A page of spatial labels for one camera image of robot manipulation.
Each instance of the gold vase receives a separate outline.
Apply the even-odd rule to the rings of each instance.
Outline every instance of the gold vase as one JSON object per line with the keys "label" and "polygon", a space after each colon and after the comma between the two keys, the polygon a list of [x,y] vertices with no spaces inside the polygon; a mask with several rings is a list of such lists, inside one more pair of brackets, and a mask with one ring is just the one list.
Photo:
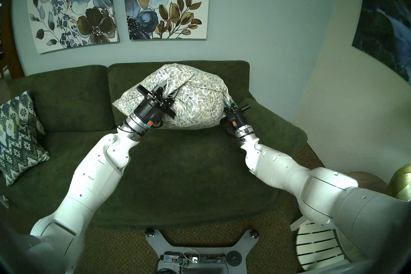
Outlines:
{"label": "gold vase", "polygon": [[411,201],[411,164],[394,173],[385,193],[402,201]]}

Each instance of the throw pillow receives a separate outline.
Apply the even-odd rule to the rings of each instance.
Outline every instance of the throw pillow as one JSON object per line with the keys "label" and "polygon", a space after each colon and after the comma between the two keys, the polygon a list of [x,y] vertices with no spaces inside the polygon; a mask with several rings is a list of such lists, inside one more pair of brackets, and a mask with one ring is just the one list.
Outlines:
{"label": "throw pillow", "polygon": [[44,129],[34,110],[30,109],[31,99],[28,97],[23,93],[0,107],[0,170],[7,186],[11,186],[29,168],[50,158],[36,140],[35,133],[41,135],[42,132],[44,136]]}
{"label": "throw pillow", "polygon": [[34,111],[34,102],[30,96],[29,90],[4,104],[2,106],[0,119],[3,119],[4,116],[8,115],[9,108],[12,108],[13,111],[18,114],[20,121],[23,121],[28,125],[30,131],[34,134],[37,140],[44,138],[46,132]]}

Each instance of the pillow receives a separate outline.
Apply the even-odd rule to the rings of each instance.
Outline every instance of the pillow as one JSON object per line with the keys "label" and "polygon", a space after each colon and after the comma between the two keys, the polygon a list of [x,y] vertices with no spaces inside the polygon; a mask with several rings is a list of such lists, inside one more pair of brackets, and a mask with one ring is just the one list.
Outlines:
{"label": "pillow", "polygon": [[36,139],[44,133],[27,92],[0,107],[0,170],[7,186],[29,168],[50,159]]}
{"label": "pillow", "polygon": [[7,116],[8,107],[11,107],[18,114],[20,121],[25,122],[37,140],[43,139],[46,132],[40,122],[36,112],[34,111],[34,103],[30,96],[30,91],[27,90],[20,96],[13,98],[2,106],[3,113],[0,114],[0,120],[3,116]]}
{"label": "pillow", "polygon": [[229,105],[231,100],[224,81],[217,75],[182,64],[162,66],[124,92],[113,105],[128,116],[144,99],[137,91],[137,86],[141,84],[151,91],[164,80],[167,85],[163,97],[177,93],[170,107],[175,112],[175,117],[164,114],[161,128],[202,129],[220,124],[220,119],[225,116],[224,105]]}

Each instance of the light blue wall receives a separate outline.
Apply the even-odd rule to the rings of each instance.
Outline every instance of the light blue wall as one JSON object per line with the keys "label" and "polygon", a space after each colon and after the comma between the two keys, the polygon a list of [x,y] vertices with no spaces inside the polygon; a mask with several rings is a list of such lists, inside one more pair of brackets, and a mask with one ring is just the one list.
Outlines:
{"label": "light blue wall", "polygon": [[314,70],[334,0],[210,0],[207,40],[130,41],[123,0],[114,0],[119,43],[37,54],[27,0],[13,0],[13,29],[26,75],[119,62],[245,60],[250,92],[287,120]]}

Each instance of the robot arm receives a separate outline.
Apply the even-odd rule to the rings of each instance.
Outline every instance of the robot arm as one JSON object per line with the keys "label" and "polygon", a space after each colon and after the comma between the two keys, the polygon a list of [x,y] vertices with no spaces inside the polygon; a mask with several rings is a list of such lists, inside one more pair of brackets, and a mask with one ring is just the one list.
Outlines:
{"label": "robot arm", "polygon": [[96,210],[117,187],[130,162],[130,148],[139,144],[151,126],[161,124],[164,113],[175,115],[170,109],[175,93],[162,96],[166,84],[160,83],[152,92],[138,86],[145,98],[117,128],[118,132],[101,138],[79,164],[60,206],[32,228],[30,234],[39,239],[39,244],[30,253],[48,257],[49,261],[50,257],[58,259],[66,273],[74,272],[84,247],[85,230]]}
{"label": "robot arm", "polygon": [[230,103],[223,121],[230,124],[246,151],[249,171],[265,184],[294,195],[304,221],[310,220],[324,230],[338,228],[363,255],[376,257],[392,228],[401,225],[410,203],[358,188],[356,180],[337,171],[307,169],[289,155],[259,144],[244,116],[249,104],[238,108],[232,100]]}

